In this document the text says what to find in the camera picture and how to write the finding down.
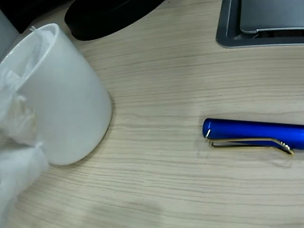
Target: silver laptop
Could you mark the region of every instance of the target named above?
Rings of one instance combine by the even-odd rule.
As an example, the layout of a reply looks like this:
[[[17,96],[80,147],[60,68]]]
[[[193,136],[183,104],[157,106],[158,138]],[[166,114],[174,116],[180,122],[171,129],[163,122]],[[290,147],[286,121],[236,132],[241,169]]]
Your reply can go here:
[[[244,33],[304,29],[304,0],[242,0]]]

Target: white ceramic cup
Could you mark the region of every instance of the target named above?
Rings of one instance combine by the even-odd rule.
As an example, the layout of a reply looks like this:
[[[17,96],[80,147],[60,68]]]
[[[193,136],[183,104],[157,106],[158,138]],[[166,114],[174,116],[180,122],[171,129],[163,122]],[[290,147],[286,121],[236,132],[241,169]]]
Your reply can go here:
[[[112,107],[100,78],[57,24],[54,39],[30,72],[18,93],[37,116],[39,139],[50,163],[67,165],[87,156],[103,138]],[[4,58],[0,67],[23,75],[37,35],[25,37]]]

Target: wood grain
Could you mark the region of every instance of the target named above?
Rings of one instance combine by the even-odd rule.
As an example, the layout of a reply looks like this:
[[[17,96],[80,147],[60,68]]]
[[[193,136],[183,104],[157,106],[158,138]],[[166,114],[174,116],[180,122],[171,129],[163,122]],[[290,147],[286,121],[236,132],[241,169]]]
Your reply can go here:
[[[108,37],[75,40],[106,85],[110,128],[82,161],[24,192],[14,228],[302,228],[304,157],[214,150],[206,117],[304,124],[304,48],[224,49],[220,0],[170,0]]]

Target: mug rim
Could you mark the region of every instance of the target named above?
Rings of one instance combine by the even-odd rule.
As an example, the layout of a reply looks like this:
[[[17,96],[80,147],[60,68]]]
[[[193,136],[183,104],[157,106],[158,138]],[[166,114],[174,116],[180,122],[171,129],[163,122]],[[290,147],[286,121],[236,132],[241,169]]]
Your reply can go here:
[[[53,42],[51,42],[51,44],[48,46],[47,50],[45,51],[45,53],[43,54],[42,58],[38,61],[38,63],[33,67],[33,69],[28,73],[28,75],[26,75],[26,78],[24,78],[24,80],[22,81],[22,83],[19,85],[19,87],[17,88],[17,90],[19,90],[26,82],[27,80],[32,76],[32,74],[37,70],[37,68],[42,64],[42,62],[44,61],[44,59],[47,57],[47,55],[50,53],[50,50],[53,48],[53,46],[55,45],[56,41],[58,40],[58,36],[59,36],[59,25],[56,23],[50,23],[50,24],[46,24],[40,28],[38,28],[37,30],[41,30],[47,27],[53,27],[55,29],[55,33],[54,33],[54,37],[53,37]],[[16,51],[22,44],[24,44],[27,39],[29,39],[31,36],[34,35],[34,32],[29,33],[26,37],[24,37],[18,44],[15,45],[15,47],[13,47],[13,49],[3,58],[3,60],[0,62],[0,66],[3,65],[7,59],[10,57],[10,55]]]

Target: black object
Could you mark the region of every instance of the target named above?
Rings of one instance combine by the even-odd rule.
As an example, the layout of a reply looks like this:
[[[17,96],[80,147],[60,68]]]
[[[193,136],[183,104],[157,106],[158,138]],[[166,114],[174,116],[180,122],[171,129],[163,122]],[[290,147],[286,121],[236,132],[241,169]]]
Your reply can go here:
[[[0,0],[0,10],[19,33],[36,17],[69,0]]]
[[[65,22],[79,40],[92,40],[117,32],[147,15],[164,0],[76,0]]]
[[[223,0],[216,40],[225,48],[303,45],[304,30],[261,31],[247,34],[240,29],[242,0]]]

